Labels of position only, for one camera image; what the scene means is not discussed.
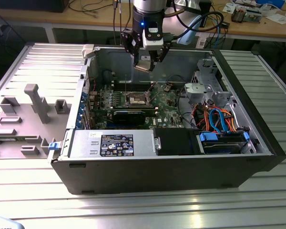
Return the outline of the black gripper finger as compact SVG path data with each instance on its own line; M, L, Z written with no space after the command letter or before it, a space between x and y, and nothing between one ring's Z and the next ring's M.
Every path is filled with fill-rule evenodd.
M162 62L165 58L165 56L167 55L167 53L170 50L170 44L169 43L165 43L162 48L161 48L161 53L158 54L157 51L149 51L149 55L151 57L151 63L150 63L150 68L149 71L152 72L155 68L155 64L157 62Z
M135 67L139 61L140 34L135 31L123 31L121 41L125 51L132 56L133 67Z

